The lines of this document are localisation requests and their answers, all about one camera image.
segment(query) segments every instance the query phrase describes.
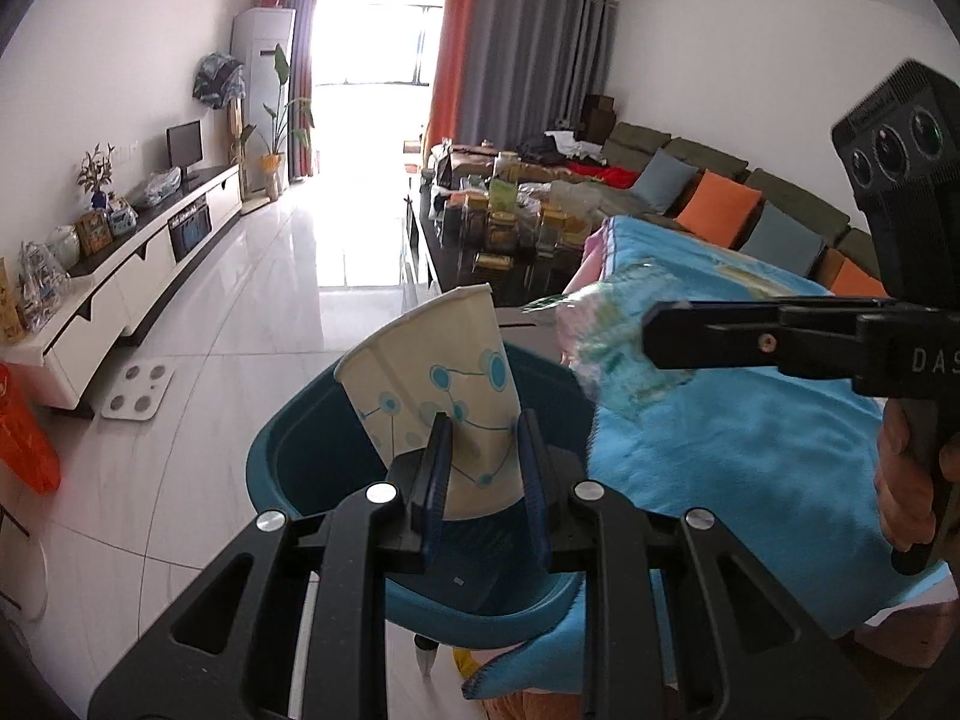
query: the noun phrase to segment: orange plastic bag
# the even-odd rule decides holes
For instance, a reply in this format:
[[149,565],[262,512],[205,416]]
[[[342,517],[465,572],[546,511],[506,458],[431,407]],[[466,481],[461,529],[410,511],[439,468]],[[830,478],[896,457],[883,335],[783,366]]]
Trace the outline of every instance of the orange plastic bag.
[[41,495],[59,488],[59,457],[30,405],[0,365],[0,460]]

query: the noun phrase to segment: blue-gray pillow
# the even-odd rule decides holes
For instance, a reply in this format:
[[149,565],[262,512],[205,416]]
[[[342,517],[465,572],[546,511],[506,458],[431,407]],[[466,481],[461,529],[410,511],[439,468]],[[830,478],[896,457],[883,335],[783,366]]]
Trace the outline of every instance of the blue-gray pillow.
[[772,203],[765,203],[757,226],[741,248],[743,254],[807,278],[827,242]]
[[697,169],[659,148],[630,191],[661,214],[670,210]]

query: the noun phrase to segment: white tv stand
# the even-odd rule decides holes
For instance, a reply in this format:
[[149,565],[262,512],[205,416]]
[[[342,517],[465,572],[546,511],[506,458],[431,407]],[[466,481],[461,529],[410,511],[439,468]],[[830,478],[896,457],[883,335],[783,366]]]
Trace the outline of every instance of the white tv stand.
[[[168,221],[206,196],[210,232],[177,262]],[[121,337],[140,343],[164,306],[240,212],[237,167],[210,167],[155,208],[140,213],[136,229],[89,257],[70,274],[73,292],[38,333],[0,346],[0,362],[35,403],[92,418],[83,392]]]

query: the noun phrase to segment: camera lens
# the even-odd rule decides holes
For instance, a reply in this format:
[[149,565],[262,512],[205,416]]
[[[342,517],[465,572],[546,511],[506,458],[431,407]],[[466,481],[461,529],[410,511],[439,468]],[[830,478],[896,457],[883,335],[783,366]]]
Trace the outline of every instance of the camera lens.
[[874,169],[870,167],[870,158],[859,148],[853,150],[850,158],[853,177],[861,187],[868,187],[874,181]]
[[937,119],[923,108],[917,108],[910,117],[910,132],[914,143],[924,156],[936,159],[944,150],[944,135],[940,132]]
[[891,181],[899,181],[906,175],[906,149],[896,129],[885,124],[874,136],[874,153],[877,162]]

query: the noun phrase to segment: coffee table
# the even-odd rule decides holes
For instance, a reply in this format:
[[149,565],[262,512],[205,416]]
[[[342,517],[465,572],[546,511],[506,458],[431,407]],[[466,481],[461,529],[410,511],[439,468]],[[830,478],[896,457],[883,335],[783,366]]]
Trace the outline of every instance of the coffee table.
[[517,252],[508,271],[474,269],[477,248],[440,243],[437,220],[430,218],[432,185],[411,180],[407,196],[407,259],[416,279],[441,292],[472,284],[490,284],[497,308],[526,305],[533,300],[563,293],[579,263],[536,257]]

